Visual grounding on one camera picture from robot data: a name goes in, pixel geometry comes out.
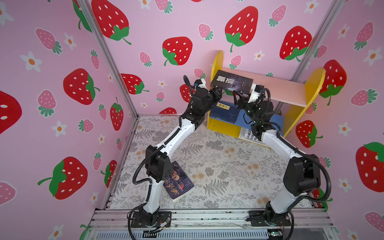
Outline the navy book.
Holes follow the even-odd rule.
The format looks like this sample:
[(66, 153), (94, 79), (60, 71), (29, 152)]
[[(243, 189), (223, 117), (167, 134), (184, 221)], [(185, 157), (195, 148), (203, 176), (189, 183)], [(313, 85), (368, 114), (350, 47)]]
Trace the navy book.
[(233, 103), (218, 102), (211, 110), (210, 117), (222, 122), (234, 124), (238, 118), (240, 110)]

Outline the black book white chinese title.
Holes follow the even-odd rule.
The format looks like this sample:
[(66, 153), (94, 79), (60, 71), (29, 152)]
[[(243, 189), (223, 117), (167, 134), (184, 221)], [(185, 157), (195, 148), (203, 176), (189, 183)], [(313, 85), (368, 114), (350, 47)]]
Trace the black book white chinese title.
[(253, 81), (253, 79), (247, 77), (218, 70), (211, 81), (211, 86), (222, 88), (230, 92), (237, 91), (246, 94), (250, 91)]

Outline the white book black spanish text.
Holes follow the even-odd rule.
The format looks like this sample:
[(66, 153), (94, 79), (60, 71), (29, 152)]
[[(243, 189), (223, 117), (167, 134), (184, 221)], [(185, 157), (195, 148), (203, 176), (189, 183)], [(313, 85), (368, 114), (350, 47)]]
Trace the white book black spanish text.
[(239, 139), (249, 141), (261, 146), (266, 146), (262, 141), (258, 140), (252, 133), (251, 129), (241, 128), (239, 133)]

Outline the dark book orange calligraphy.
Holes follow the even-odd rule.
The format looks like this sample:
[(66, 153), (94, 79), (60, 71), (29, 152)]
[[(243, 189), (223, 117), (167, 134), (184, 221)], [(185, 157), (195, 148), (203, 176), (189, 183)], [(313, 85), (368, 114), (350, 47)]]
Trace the dark book orange calligraphy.
[(175, 203), (185, 197), (195, 185), (176, 161), (172, 162), (172, 166), (173, 170), (170, 177), (165, 180), (164, 188)]

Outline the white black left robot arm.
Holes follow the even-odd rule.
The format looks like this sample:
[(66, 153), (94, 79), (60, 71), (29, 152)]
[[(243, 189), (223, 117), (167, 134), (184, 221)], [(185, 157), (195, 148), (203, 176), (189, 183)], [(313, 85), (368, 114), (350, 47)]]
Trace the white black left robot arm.
[(208, 90), (196, 87), (191, 94), (192, 98), (186, 111), (179, 116), (179, 125), (159, 144), (147, 147), (146, 157), (133, 175), (134, 185), (148, 182), (149, 186), (145, 202), (127, 214), (129, 232), (132, 231), (134, 213), (138, 215), (135, 222), (144, 221), (149, 227), (156, 224), (160, 210), (161, 190), (165, 180), (173, 171), (171, 158), (181, 143), (202, 124), (206, 113), (221, 100), (223, 89)]

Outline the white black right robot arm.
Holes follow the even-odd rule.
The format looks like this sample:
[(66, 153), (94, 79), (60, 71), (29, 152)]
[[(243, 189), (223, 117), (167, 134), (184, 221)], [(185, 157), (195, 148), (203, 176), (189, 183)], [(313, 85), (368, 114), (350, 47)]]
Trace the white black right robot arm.
[(308, 155), (290, 144), (282, 137), (281, 127), (270, 122), (273, 113), (270, 91), (263, 89), (247, 97), (234, 91), (233, 95), (237, 108), (250, 117), (253, 135), (287, 163), (283, 189), (266, 204), (264, 214), (250, 220), (276, 225), (303, 199), (316, 203), (327, 201), (332, 191), (330, 175), (316, 155)]

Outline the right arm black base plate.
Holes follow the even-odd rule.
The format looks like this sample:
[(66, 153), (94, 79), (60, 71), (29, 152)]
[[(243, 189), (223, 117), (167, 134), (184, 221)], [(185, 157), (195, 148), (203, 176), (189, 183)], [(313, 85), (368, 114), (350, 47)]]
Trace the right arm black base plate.
[(273, 211), (249, 211), (246, 221), (253, 227), (290, 227), (292, 225), (287, 213), (276, 214)]

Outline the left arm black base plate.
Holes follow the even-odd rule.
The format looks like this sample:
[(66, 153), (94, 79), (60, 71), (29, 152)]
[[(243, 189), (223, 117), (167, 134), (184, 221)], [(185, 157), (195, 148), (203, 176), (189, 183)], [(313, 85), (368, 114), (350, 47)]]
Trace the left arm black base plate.
[(134, 212), (130, 220), (131, 228), (157, 228), (157, 227), (170, 227), (172, 219), (172, 212), (155, 212), (148, 214), (147, 212)]

